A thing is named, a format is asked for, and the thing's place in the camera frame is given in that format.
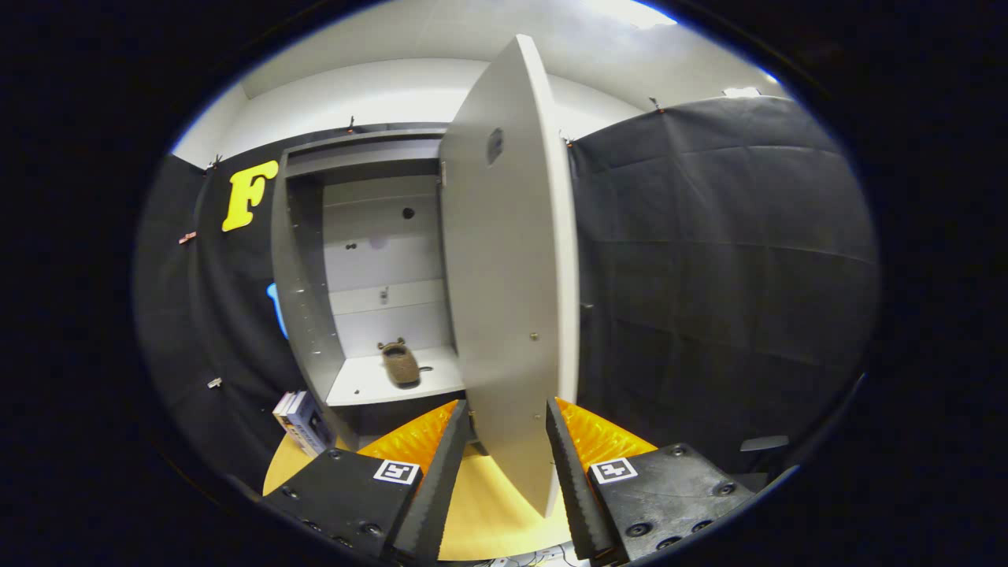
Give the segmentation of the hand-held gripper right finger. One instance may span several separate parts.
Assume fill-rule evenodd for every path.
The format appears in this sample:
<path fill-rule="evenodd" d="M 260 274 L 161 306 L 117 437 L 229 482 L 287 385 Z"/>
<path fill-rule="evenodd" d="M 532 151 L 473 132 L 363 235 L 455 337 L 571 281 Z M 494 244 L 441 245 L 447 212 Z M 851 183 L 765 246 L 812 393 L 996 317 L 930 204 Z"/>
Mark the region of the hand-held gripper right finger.
<path fill-rule="evenodd" d="M 754 497 L 690 445 L 656 447 L 560 398 L 545 416 L 580 560 L 637 564 L 676 551 Z"/>

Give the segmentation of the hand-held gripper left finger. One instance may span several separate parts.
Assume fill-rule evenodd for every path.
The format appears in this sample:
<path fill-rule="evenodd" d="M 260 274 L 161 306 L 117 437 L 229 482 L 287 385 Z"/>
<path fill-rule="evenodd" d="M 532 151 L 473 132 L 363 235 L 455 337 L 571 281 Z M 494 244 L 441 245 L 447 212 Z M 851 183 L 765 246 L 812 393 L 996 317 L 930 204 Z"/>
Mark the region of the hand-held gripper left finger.
<path fill-rule="evenodd" d="M 260 506 L 361 561 L 435 564 L 468 441 L 467 402 L 451 401 L 367 450 L 324 450 Z"/>

